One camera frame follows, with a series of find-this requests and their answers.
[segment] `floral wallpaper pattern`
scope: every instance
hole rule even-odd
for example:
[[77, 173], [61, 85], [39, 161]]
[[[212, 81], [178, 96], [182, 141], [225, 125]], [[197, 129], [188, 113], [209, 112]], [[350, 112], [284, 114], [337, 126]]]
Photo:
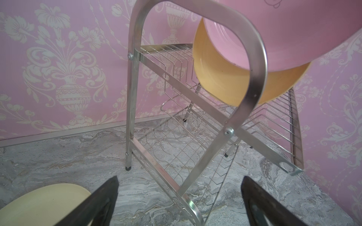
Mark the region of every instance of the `floral wallpaper pattern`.
[[[126, 119], [128, 29], [134, 4], [0, 3], [0, 139]], [[160, 3], [146, 20], [142, 44], [191, 43], [199, 20], [177, 5]], [[167, 100], [163, 81], [145, 66], [140, 76], [137, 117], [164, 114], [159, 109]]]
[[[134, 3], [0, 3], [0, 139], [125, 120], [127, 39]], [[172, 3], [160, 3], [146, 19], [142, 44], [191, 43], [199, 20]], [[305, 170], [359, 224], [361, 41], [362, 30], [316, 59], [294, 87]], [[178, 70], [182, 76], [183, 69]], [[167, 99], [162, 80], [141, 65], [136, 116], [162, 114], [160, 105]]]

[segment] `bolt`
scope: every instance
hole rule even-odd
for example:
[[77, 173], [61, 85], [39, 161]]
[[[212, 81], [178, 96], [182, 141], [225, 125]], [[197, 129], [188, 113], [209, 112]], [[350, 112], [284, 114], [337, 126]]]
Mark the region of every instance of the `bolt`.
[[224, 131], [224, 135], [226, 136], [232, 136], [234, 135], [234, 129], [230, 127], [226, 127]]
[[133, 55], [132, 55], [132, 53], [129, 52], [127, 56], [128, 56], [128, 59], [129, 59], [129, 60], [133, 60]]

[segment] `marble floor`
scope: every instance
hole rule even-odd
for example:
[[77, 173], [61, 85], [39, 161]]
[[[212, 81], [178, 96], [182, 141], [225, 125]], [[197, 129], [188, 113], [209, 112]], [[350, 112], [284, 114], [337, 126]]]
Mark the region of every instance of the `marble floor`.
[[[141, 136], [158, 121], [139, 123]], [[125, 170], [125, 126], [0, 148], [0, 208], [34, 189], [74, 183], [95, 191], [117, 175], [111, 225], [191, 225], [133, 158]], [[306, 174], [288, 176], [241, 142], [207, 225], [249, 225], [240, 185], [247, 175], [310, 226], [357, 225]]]

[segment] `wire shelf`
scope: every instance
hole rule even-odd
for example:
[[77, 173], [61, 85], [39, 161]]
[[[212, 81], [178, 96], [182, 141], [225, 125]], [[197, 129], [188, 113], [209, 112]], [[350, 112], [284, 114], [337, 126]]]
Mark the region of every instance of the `wire shelf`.
[[[230, 106], [219, 100], [200, 85], [193, 70], [192, 44], [142, 46], [141, 50], [142, 57], [146, 57], [159, 65], [189, 90], [198, 94], [213, 107], [213, 110], [221, 112], [225, 119], [228, 119], [237, 109], [237, 107]], [[173, 103], [171, 106], [177, 106], [178, 109], [187, 108], [188, 112], [198, 114], [199, 120], [204, 120], [213, 128], [214, 133], [220, 132], [223, 126], [220, 120], [207, 114], [203, 108], [194, 104], [177, 88], [170, 86], [167, 78], [163, 81], [163, 86], [165, 94]], [[292, 174], [295, 175], [301, 172], [299, 169], [304, 168], [298, 110], [293, 89], [273, 101], [257, 106], [242, 125], [242, 128], [259, 141], [263, 140], [265, 143], [265, 139], [267, 139], [273, 143], [273, 147], [276, 146], [280, 152], [275, 148], [269, 148], [268, 151], [277, 152], [276, 154], [282, 155], [298, 168], [293, 169], [291, 165], [285, 162], [278, 163], [277, 165], [282, 169], [287, 172], [293, 171]]]
[[[184, 182], [216, 136], [214, 129], [200, 120], [199, 115], [190, 113], [185, 120], [186, 112], [181, 110], [176, 115], [170, 114], [170, 118], [138, 139], [178, 185]], [[224, 154], [232, 146], [235, 148], [225, 157]], [[237, 144], [226, 144], [186, 193], [201, 212], [205, 222], [236, 152]], [[159, 176], [156, 176], [156, 179], [161, 183]]]
[[[241, 125], [240, 133], [236, 131], [185, 193], [178, 195], [237, 108], [200, 85], [194, 74], [192, 44], [151, 45], [140, 49], [140, 62], [163, 78], [161, 91], [169, 100], [160, 110], [170, 117], [138, 138], [140, 145], [135, 147], [144, 151], [133, 155], [191, 222], [203, 225], [207, 221], [241, 139], [289, 174], [302, 171], [298, 111], [291, 89], [276, 100], [257, 106]], [[188, 98], [191, 93], [206, 104], [195, 104]]]

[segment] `stainless steel dish rack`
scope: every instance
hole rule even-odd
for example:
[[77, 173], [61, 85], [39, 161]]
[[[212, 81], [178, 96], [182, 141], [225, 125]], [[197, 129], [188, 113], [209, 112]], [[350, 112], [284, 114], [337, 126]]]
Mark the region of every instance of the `stainless steel dish rack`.
[[[295, 95], [291, 89], [278, 99], [256, 107], [267, 77], [262, 39], [243, 15], [211, 0], [170, 1], [228, 27], [244, 44], [249, 57], [250, 81], [238, 107], [223, 103], [199, 84], [193, 73], [192, 44], [141, 46], [146, 16], [162, 1], [137, 0], [131, 15], [126, 170], [131, 169], [133, 154], [193, 224], [205, 225], [241, 140], [286, 173], [296, 175], [302, 171]], [[134, 121], [140, 62], [162, 78], [163, 92], [169, 100], [160, 109], [170, 117], [136, 138]], [[179, 109], [176, 113], [170, 110], [175, 108]], [[274, 142], [265, 131], [288, 145]]]

